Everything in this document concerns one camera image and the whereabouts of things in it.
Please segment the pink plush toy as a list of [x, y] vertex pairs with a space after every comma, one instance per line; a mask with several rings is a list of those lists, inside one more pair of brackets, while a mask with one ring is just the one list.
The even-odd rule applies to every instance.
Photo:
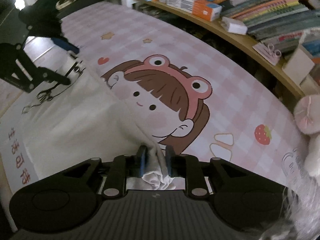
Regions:
[[298, 239], [312, 239], [319, 235], [319, 95], [303, 97], [294, 110], [298, 129], [310, 137], [304, 161], [298, 154], [293, 167], [284, 166], [287, 178], [289, 214]]

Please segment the orange white flat box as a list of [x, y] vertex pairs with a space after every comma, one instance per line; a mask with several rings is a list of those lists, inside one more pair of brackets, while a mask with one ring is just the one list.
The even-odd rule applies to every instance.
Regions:
[[166, 0], [167, 5], [175, 7], [212, 22], [220, 17], [222, 7], [207, 0]]

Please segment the row of books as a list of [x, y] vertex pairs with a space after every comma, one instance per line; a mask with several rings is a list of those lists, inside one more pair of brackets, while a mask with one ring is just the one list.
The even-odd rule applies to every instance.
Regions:
[[240, 20], [248, 27], [246, 35], [273, 44], [281, 54], [294, 51], [299, 43], [319, 54], [319, 9], [312, 9], [310, 0], [207, 1], [222, 7], [219, 18]]

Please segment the pink scissors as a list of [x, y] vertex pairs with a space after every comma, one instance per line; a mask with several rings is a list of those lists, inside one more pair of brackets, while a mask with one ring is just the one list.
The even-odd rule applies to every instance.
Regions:
[[273, 66], [275, 66], [281, 57], [281, 51], [276, 49], [273, 44], [263, 46], [263, 57]]

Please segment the beige pen holder box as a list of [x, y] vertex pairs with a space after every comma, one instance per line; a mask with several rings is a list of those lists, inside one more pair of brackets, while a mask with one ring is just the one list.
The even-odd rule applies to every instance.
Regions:
[[296, 84], [300, 85], [310, 73], [315, 63], [312, 55], [300, 44], [290, 57], [289, 61], [283, 65], [283, 72]]

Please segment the pink checkered cartoon bedsheet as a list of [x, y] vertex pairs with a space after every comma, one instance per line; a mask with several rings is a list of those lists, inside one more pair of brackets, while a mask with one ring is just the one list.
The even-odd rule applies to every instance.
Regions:
[[101, 2], [61, 20], [77, 59], [46, 49], [37, 64], [59, 73], [69, 61], [93, 70], [125, 101], [163, 150], [218, 157], [282, 185], [287, 153], [306, 152], [292, 114], [219, 51], [163, 21]]

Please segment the white storage bag black zipper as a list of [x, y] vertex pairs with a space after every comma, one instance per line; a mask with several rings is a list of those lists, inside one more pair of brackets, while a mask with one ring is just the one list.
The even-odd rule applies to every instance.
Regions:
[[[23, 94], [1, 119], [1, 155], [12, 192], [87, 159], [134, 155], [152, 140], [142, 120], [88, 66], [59, 70], [70, 86], [44, 83]], [[131, 189], [140, 179], [129, 179]]]

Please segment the wooden bookshelf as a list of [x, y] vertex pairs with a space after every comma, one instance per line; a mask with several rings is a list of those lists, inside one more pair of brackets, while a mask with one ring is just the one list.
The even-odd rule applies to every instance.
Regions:
[[145, 1], [145, 0], [132, 0], [133, 2], [142, 2], [149, 4], [151, 6], [157, 7], [159, 9], [165, 10], [181, 18], [189, 20], [196, 25], [207, 29], [211, 33], [223, 38], [225, 41], [229, 42], [230, 44], [236, 46], [238, 49], [243, 51], [257, 63], [262, 65], [270, 74], [272, 74], [278, 81], [280, 81], [294, 96], [295, 98], [299, 99], [305, 95], [301, 87], [295, 84], [282, 70], [282, 66], [286, 64], [284, 58], [280, 58], [278, 63], [274, 66], [270, 64], [266, 59], [264, 59], [257, 51], [253, 49], [253, 46], [257, 44], [257, 41], [251, 38], [250, 36], [246, 35], [238, 35], [228, 33], [223, 29], [220, 25], [219, 20], [214, 20], [213, 22], [208, 22], [204, 19], [201, 19], [197, 16], [194, 16], [188, 12], [185, 12], [181, 9], [177, 9], [175, 7], [170, 7], [165, 3], [159, 1]]

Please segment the small white box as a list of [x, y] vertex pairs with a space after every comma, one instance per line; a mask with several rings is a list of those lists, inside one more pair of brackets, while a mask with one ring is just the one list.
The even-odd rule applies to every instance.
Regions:
[[222, 17], [221, 18], [221, 26], [228, 33], [246, 35], [248, 27], [241, 22], [240, 20], [235, 20], [233, 18]]

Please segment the white t-shirt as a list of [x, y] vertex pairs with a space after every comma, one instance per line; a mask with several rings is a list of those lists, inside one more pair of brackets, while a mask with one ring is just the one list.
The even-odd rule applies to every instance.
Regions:
[[171, 177], [167, 168], [164, 151], [154, 147], [148, 154], [146, 170], [140, 179], [141, 190], [183, 190], [185, 180], [179, 177]]

